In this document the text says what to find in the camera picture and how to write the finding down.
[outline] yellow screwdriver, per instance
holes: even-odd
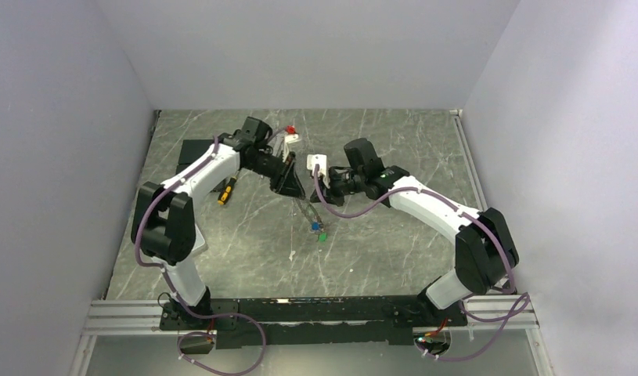
[[[229,201],[231,195],[233,194],[233,187],[236,185],[236,180],[238,179],[239,174],[240,170],[238,170],[238,172],[234,176],[232,176],[231,179],[229,179],[229,181],[226,183],[224,189],[219,194],[219,197],[217,199],[218,204],[224,205],[227,201]]]

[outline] marble table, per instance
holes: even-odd
[[[447,110],[166,110],[160,115],[139,183],[159,183],[175,174],[184,139],[209,139],[240,128],[246,116],[273,128],[294,125],[303,137],[298,151],[328,155],[347,165],[343,146],[368,138],[386,165],[398,165],[447,197],[476,207],[464,151]],[[298,166],[308,194],[312,181]],[[357,219],[339,219],[317,204],[327,241],[318,242],[289,198],[269,182],[240,174],[231,201],[218,205],[212,193],[197,223],[208,249],[195,255],[197,268],[216,298],[416,294],[451,265],[453,247],[432,228],[406,213],[380,205]],[[343,212],[370,203],[364,193],[348,197]],[[107,299],[151,299],[167,291],[157,269],[138,267],[125,230]]]

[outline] screwdriver handle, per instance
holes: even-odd
[[[235,176],[232,176],[231,179],[229,179],[226,186],[224,186],[224,189],[219,194],[219,198],[217,199],[218,204],[224,205],[229,201],[231,194],[233,193],[233,186],[236,185],[236,180],[237,178]]]

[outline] gray wall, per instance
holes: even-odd
[[[638,374],[638,0],[522,1],[464,113],[557,374]]]
[[[91,1],[0,2],[0,375],[68,372],[151,121]]]
[[[518,0],[98,0],[156,108],[461,108]]]

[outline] wall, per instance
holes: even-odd
[[[461,108],[518,0],[98,0],[156,108]]]
[[[151,124],[96,5],[0,2],[0,375],[67,374]]]
[[[522,1],[464,114],[557,374],[638,374],[638,1]]]

